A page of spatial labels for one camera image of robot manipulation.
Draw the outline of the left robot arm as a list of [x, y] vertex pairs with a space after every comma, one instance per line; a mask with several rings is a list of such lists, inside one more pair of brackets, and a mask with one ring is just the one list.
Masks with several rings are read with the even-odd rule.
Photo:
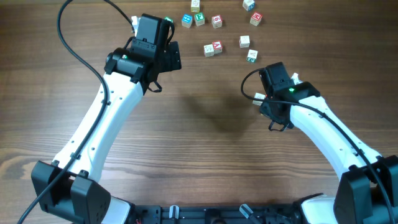
[[31, 173], [34, 204], [72, 223], [134, 222], [135, 206], [100, 186], [104, 162], [158, 75], [182, 67], [170, 20], [143, 14], [132, 27], [134, 36], [107, 56], [98, 93], [70, 142], [51, 163], [36, 163]]

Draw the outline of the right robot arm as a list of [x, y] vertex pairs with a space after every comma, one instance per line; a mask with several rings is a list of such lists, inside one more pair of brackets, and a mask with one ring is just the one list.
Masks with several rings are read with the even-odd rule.
[[266, 91], [260, 112], [284, 128], [303, 131], [339, 178], [334, 197], [300, 204], [304, 223], [396, 223], [397, 156], [383, 157], [357, 138], [329, 109], [320, 92], [279, 62], [260, 69]]

